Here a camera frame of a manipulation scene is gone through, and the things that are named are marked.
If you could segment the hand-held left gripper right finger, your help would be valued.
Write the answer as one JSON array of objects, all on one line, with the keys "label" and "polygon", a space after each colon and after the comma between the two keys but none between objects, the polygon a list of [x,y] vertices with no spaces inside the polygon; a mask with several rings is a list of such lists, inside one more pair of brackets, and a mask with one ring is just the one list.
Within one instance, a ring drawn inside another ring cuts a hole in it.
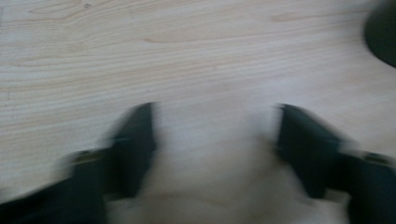
[{"label": "hand-held left gripper right finger", "polygon": [[320,199],[343,138],[304,108],[282,105],[276,151],[299,178],[307,195]]}]

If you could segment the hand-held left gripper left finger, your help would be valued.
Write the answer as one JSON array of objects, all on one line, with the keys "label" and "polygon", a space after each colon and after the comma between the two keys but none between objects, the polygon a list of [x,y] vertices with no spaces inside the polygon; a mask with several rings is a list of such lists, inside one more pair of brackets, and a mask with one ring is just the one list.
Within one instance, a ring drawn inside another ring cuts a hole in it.
[{"label": "hand-held left gripper left finger", "polygon": [[142,188],[156,142],[153,130],[153,103],[130,111],[103,150],[105,194],[133,198]]}]

